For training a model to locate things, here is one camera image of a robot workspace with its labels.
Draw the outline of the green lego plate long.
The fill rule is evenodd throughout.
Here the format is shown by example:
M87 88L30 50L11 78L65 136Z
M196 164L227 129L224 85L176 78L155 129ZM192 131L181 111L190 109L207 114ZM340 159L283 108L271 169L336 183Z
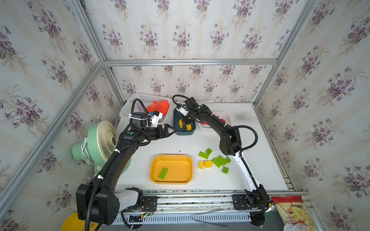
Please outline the green lego plate long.
M211 160L211 162L217 167L217 168L220 168L222 166L222 163L217 159L217 158L213 158Z

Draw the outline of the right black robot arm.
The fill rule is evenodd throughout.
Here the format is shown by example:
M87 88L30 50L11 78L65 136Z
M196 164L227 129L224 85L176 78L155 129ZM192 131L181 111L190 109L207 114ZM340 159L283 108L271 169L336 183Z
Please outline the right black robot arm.
M246 195L241 203L237 202L236 204L254 209L255 211L251 213L251 224L255 227L263 226L266 222L265 212L269 208L271 198L264 186L253 175L243 155L244 151L257 144L257 132L247 125L228 125L219 119L208 106L198 104L193 97L189 98L176 94L172 97L172 101L176 104L177 111L183 115L182 120L185 123L189 124L192 121L205 122L219 135L221 152L235 163L245 186ZM253 133L254 141L252 144L242 147L239 129L248 129Z

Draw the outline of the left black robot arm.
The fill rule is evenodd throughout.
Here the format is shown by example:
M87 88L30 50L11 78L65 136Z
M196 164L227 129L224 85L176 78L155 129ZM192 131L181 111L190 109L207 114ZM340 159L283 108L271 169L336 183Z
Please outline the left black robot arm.
M175 128L159 121L163 113L155 108L152 111L131 111L129 124L117 139L112 156L89 184L82 184L76 191L77 214L85 222L84 230L97 223L95 230L102 225L111 225L117 215L127 208L141 209L144 203L143 191L136 187L116 193L118 180L132 155L139 147L149 145L151 141L168 138Z

